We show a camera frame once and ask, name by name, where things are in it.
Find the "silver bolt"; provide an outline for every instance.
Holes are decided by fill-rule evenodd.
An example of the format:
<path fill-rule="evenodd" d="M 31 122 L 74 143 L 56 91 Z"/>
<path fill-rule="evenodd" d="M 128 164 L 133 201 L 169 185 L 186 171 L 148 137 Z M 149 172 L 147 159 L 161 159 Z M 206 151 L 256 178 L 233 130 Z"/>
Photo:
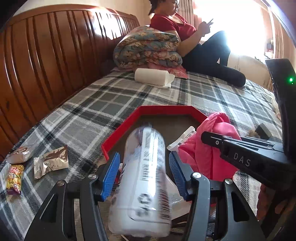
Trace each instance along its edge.
<path fill-rule="evenodd" d="M 195 177 L 195 178 L 201 178 L 202 177 L 202 175 L 199 172 L 193 173 L 192 176 Z"/>
<path fill-rule="evenodd" d="M 57 181 L 57 185 L 58 186 L 63 186 L 64 184 L 65 184 L 65 181 L 64 180 Z"/>
<path fill-rule="evenodd" d="M 225 182 L 226 182 L 228 185 L 230 185 L 230 184 L 232 184 L 232 183 L 233 183 L 233 180 L 231 180 L 231 179 L 227 178 L 227 179 L 225 179 Z"/>
<path fill-rule="evenodd" d="M 93 179 L 96 179 L 96 174 L 89 174 L 89 179 L 93 180 Z"/>

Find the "paper towel roll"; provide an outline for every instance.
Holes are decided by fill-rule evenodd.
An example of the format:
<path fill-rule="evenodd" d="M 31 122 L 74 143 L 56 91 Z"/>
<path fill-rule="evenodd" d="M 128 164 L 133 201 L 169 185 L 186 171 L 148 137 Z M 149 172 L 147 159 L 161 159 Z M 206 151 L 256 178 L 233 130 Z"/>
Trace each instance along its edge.
<path fill-rule="evenodd" d="M 175 76 L 166 70 L 138 68 L 135 72 L 135 81 L 151 85 L 166 86 L 174 79 Z"/>

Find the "bed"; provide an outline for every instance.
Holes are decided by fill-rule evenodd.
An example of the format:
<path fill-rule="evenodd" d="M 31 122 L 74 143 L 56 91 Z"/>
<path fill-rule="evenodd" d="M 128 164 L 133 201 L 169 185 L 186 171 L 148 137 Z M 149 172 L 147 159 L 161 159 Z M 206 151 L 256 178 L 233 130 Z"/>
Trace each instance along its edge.
<path fill-rule="evenodd" d="M 38 30 L 37 20 L 41 16 L 47 23 L 48 32 Z M 112 48 L 122 36 L 139 25 L 132 15 L 104 8 L 66 4 L 30 10 L 15 18 L 2 33 L 0 42 L 7 69 L 2 72 L 7 80 L 1 80 L 0 127 L 2 137 L 6 138 L 0 140 L 0 154 L 4 158 L 11 149 L 20 145 L 38 143 L 34 153 L 34 157 L 38 157 L 67 144 L 70 167 L 34 180 L 33 161 L 30 159 L 22 179 L 22 194 L 9 196 L 5 191 L 9 164 L 5 161 L 0 163 L 0 222 L 11 239 L 24 239 L 34 215 L 58 180 L 80 180 L 105 161 L 102 143 L 141 105 L 192 105 L 205 115 L 222 111 L 229 116 L 241 136 L 264 123 L 274 141 L 280 142 L 282 139 L 281 122 L 272 106 L 273 94 L 251 81 L 247 80 L 243 88 L 235 88 L 222 80 L 189 72 L 187 80 L 176 78 L 171 89 L 158 89 L 135 82 L 132 72 L 115 71 L 103 77 L 104 70 L 111 68 L 106 60 L 112 58 Z M 20 35 L 20 38 L 25 38 L 28 47 L 26 54 L 29 60 L 33 60 L 30 66 L 25 67 L 20 65 L 19 53 L 14 45 L 14 41 L 20 40 L 14 37 L 11 41 L 11 36 L 18 34 L 14 31 L 22 29 L 20 23 L 24 24 L 27 33 Z M 64 41 L 66 30 L 61 31 L 62 27 L 69 30 L 67 41 L 73 44 L 72 50 L 65 45 L 62 48 L 56 45 Z M 43 41 L 49 40 L 52 52 L 44 49 L 46 43 Z M 32 82 L 32 88 L 29 88 L 26 81 Z M 12 83 L 12 92 L 5 93 L 9 83 Z M 22 104 L 21 97 L 27 105 Z M 39 101 L 39 109 L 34 106 L 35 101 Z M 242 172 L 238 172 L 234 180 L 256 212 L 260 183 Z M 102 218 L 105 218 L 107 225 L 107 213 L 102 213 Z M 81 230 L 76 228 L 77 238 L 81 240 Z M 109 239 L 113 240 L 109 230 L 106 231 Z"/>

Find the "floral comforter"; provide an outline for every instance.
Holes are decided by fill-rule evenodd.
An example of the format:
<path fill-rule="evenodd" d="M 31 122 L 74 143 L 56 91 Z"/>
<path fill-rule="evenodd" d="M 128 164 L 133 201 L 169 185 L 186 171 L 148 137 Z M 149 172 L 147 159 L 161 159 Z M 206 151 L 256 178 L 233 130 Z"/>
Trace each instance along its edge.
<path fill-rule="evenodd" d="M 176 52 L 179 40 L 174 34 L 144 26 L 127 34 L 114 50 L 114 61 L 124 69 L 147 63 L 177 67 L 182 64 Z"/>

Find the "black pants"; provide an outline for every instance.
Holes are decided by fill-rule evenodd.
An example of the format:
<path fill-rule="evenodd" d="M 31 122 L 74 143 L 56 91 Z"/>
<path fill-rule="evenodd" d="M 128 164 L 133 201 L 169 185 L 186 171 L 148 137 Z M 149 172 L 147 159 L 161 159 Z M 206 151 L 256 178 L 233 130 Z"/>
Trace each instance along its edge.
<path fill-rule="evenodd" d="M 187 71 L 216 77 L 242 87 L 246 83 L 246 77 L 238 70 L 227 67 L 229 54 L 225 32 L 220 31 L 183 57 L 182 66 Z"/>

